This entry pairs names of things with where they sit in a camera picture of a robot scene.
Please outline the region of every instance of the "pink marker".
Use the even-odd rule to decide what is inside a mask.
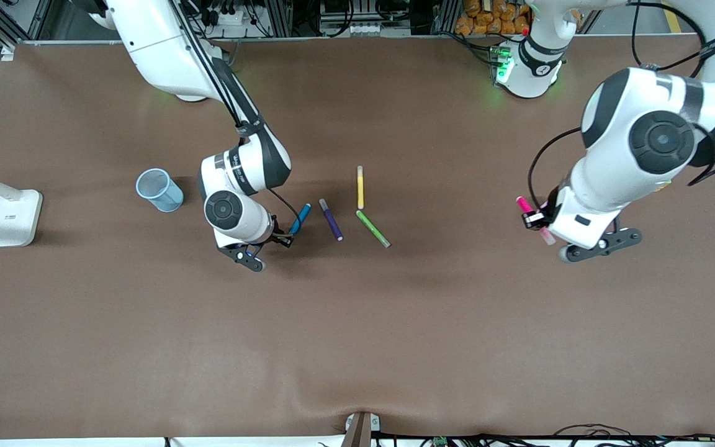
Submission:
[[[526,200],[525,197],[519,197],[515,200],[517,202],[517,206],[520,207],[520,211],[522,212],[533,212],[534,209],[531,207],[530,204],[528,204],[528,201]],[[547,227],[542,227],[539,229],[539,235],[542,236],[542,240],[545,241],[548,245],[553,245],[556,243],[556,238],[554,238],[553,235],[551,235],[551,231],[548,230]]]

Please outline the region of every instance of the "light blue cup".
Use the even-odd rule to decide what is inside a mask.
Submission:
[[[173,212],[184,203],[184,193],[164,169],[148,169],[137,178],[137,194],[161,212]]]

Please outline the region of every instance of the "yellow strip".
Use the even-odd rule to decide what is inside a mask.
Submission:
[[[667,6],[672,6],[667,2],[661,2],[664,5]],[[680,22],[678,22],[678,16],[675,15],[674,12],[672,11],[667,11],[664,9],[663,14],[667,16],[667,25],[669,25],[669,31],[670,33],[683,33],[683,31],[680,28]]]

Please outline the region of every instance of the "marker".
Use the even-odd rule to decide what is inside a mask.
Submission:
[[[338,229],[338,224],[335,223],[335,218],[333,213],[330,212],[329,207],[327,207],[327,202],[324,199],[318,200],[318,204],[322,207],[322,212],[324,213],[324,218],[327,219],[327,224],[330,226],[330,231],[333,232],[335,240],[344,240],[344,235],[341,234],[341,230]]]
[[[289,231],[290,234],[297,234],[298,231],[300,231],[301,226],[303,226],[303,222],[305,222],[305,219],[307,218],[308,213],[310,212],[310,204],[305,204],[303,206],[303,209],[300,210],[300,220],[294,220],[294,225],[292,225],[292,231]]]
[[[534,209],[531,207],[530,204],[528,204],[528,201],[526,200],[525,197],[519,197],[515,200],[517,202],[517,206],[520,207],[520,211],[522,212],[533,212]],[[542,227],[539,229],[539,235],[542,236],[542,240],[545,241],[548,245],[553,245],[556,243],[556,238],[554,238],[553,234],[551,234],[551,230],[548,230],[547,227]]]
[[[369,231],[372,232],[372,234],[374,234],[374,237],[376,237],[377,240],[380,241],[382,246],[384,246],[385,248],[388,248],[391,246],[391,243],[388,240],[386,240],[386,238],[382,235],[382,233],[380,233],[380,231],[377,229],[377,227],[375,227],[374,224],[371,223],[371,220],[369,220],[369,218],[366,217],[365,214],[363,214],[363,211],[357,210],[357,211],[355,211],[355,215],[357,215],[357,217],[360,219],[361,222],[363,222],[363,224],[366,226],[366,228],[368,228]]]
[[[363,166],[358,166],[357,171],[357,209],[363,209]]]

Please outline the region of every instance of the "black and white robot link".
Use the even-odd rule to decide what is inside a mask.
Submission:
[[[218,250],[252,271],[266,264],[267,242],[290,246],[274,215],[251,197],[281,186],[292,162],[229,65],[222,49],[199,40],[178,0],[72,0],[97,23],[117,29],[137,70],[151,85],[186,101],[224,104],[239,142],[200,164],[198,188]]]
[[[525,49],[527,55],[536,54],[543,62],[559,60],[570,43],[575,32],[570,9],[627,3],[527,2],[538,7],[538,20],[524,43],[505,45]],[[672,5],[704,34],[706,43],[699,56],[704,65],[698,78],[647,68],[627,68],[608,77],[584,109],[581,136],[587,154],[551,192],[542,209],[524,215],[527,227],[547,227],[567,241],[560,257],[568,263],[639,243],[641,232],[616,228],[619,212],[666,186],[687,165],[715,163],[715,2],[713,14],[708,13],[705,0],[673,0]],[[513,67],[505,87],[524,97],[544,93],[555,73],[538,78],[536,66],[534,62]],[[539,218],[531,220],[533,215]],[[611,224],[615,231],[607,232]]]

